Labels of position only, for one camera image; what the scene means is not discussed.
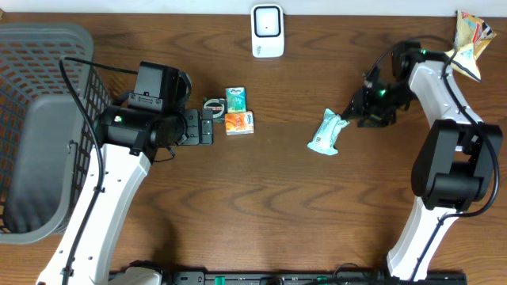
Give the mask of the orange tissue pack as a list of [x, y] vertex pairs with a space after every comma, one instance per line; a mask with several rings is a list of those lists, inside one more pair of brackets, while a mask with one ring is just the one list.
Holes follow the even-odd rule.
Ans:
[[245, 135], [254, 133], [254, 114], [251, 111], [227, 113], [225, 115], [227, 135]]

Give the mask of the teal tissue pack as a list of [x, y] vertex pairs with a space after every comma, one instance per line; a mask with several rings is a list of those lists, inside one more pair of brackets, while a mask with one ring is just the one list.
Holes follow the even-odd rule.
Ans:
[[246, 89], [244, 87], [226, 88], [226, 98], [228, 113], [246, 111]]

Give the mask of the light blue wipes pack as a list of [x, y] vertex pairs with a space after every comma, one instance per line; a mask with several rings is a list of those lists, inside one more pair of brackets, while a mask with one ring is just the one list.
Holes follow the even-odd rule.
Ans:
[[323, 120], [316, 131], [313, 139], [307, 144], [310, 150], [317, 153], [332, 156], [338, 154], [334, 147], [341, 130], [349, 125], [349, 121], [343, 120], [340, 115], [335, 114], [327, 108], [323, 114]]

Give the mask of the orange white snack bag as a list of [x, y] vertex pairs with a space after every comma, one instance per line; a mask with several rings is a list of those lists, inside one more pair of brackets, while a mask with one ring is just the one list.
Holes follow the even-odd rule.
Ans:
[[452, 69], [481, 82], [477, 60], [495, 36], [495, 31], [483, 19], [457, 10], [454, 48], [446, 52], [451, 57], [456, 51], [451, 62]]

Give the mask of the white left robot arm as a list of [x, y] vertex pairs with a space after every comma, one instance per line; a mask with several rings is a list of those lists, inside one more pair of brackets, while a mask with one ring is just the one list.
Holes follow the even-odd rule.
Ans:
[[158, 149], [211, 145], [213, 115], [197, 111], [139, 110], [110, 106], [99, 116], [100, 147], [93, 148], [81, 195], [39, 284], [165, 284], [169, 276], [148, 261], [118, 275], [109, 268], [135, 193]]

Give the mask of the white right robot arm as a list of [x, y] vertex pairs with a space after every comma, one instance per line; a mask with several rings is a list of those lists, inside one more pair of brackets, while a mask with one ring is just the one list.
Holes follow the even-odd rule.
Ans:
[[430, 130], [411, 171], [413, 208], [387, 254], [389, 274], [400, 281], [426, 279], [451, 225], [485, 212], [499, 188], [502, 131], [484, 123], [464, 99], [452, 75], [455, 57], [454, 51], [427, 51], [416, 42], [395, 47], [395, 82], [381, 82], [374, 66], [341, 114], [361, 127], [387, 127], [398, 109], [417, 100], [428, 120]]

